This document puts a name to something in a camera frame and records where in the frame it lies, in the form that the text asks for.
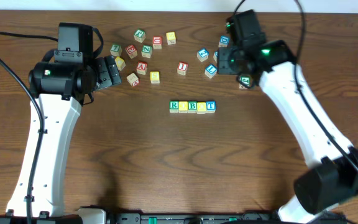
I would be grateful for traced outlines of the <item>blue T block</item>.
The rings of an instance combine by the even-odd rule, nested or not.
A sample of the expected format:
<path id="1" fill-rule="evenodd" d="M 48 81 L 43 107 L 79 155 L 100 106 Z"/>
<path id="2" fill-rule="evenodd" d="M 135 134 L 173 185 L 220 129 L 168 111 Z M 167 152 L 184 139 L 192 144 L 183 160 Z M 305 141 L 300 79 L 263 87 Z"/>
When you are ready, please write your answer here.
<path id="1" fill-rule="evenodd" d="M 215 101 L 207 101 L 206 102 L 206 112 L 207 113 L 215 113 L 216 112 L 216 102 Z"/>

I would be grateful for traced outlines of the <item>yellow O block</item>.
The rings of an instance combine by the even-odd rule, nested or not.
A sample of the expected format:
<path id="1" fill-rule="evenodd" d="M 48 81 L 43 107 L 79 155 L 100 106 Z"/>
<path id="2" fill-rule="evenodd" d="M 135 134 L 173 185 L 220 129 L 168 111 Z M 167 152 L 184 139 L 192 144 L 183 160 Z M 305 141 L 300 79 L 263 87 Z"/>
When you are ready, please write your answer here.
<path id="1" fill-rule="evenodd" d="M 188 112 L 188 102 L 187 101 L 179 101 L 178 102 L 178 112 L 179 113 L 187 113 Z"/>
<path id="2" fill-rule="evenodd" d="M 197 114 L 206 114 L 207 106 L 206 102 L 197 102 Z"/>

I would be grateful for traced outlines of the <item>green B block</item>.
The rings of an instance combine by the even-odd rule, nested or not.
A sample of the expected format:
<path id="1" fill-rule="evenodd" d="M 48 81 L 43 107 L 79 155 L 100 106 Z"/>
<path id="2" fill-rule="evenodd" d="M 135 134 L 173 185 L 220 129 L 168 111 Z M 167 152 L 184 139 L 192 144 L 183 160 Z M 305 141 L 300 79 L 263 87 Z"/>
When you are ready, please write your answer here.
<path id="1" fill-rule="evenodd" d="M 188 102 L 188 113 L 197 113 L 197 101 Z"/>

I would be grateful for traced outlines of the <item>green R block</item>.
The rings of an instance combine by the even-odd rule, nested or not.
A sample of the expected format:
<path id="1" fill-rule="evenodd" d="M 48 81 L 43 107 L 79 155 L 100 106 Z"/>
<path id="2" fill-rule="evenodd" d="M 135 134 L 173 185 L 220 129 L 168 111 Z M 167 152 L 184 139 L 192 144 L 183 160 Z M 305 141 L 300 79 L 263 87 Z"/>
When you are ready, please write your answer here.
<path id="1" fill-rule="evenodd" d="M 179 112 L 179 101 L 170 101 L 169 111 L 171 113 L 178 113 Z"/>

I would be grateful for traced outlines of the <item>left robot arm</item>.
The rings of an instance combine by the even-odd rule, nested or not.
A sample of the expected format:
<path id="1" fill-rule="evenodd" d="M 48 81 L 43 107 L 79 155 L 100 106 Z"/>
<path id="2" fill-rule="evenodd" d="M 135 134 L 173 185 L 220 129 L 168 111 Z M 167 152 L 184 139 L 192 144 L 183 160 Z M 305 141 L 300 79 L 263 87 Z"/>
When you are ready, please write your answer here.
<path id="1" fill-rule="evenodd" d="M 109 212 L 85 206 L 65 214 L 64 178 L 85 95 L 121 83 L 114 57 L 88 64 L 39 62 L 29 73 L 36 103 L 14 193 L 0 223 L 110 223 Z"/>

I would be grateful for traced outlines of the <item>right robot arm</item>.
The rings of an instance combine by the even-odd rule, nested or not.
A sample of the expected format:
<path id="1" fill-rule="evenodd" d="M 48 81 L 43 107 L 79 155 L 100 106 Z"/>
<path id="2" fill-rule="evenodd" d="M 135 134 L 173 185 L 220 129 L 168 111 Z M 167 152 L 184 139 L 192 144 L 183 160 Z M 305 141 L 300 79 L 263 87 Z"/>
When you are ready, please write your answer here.
<path id="1" fill-rule="evenodd" d="M 294 182 L 294 196 L 278 209 L 280 221 L 311 223 L 358 196 L 358 149 L 314 96 L 297 58 L 282 40 L 218 50 L 218 73 L 250 77 L 290 127 L 309 170 Z"/>

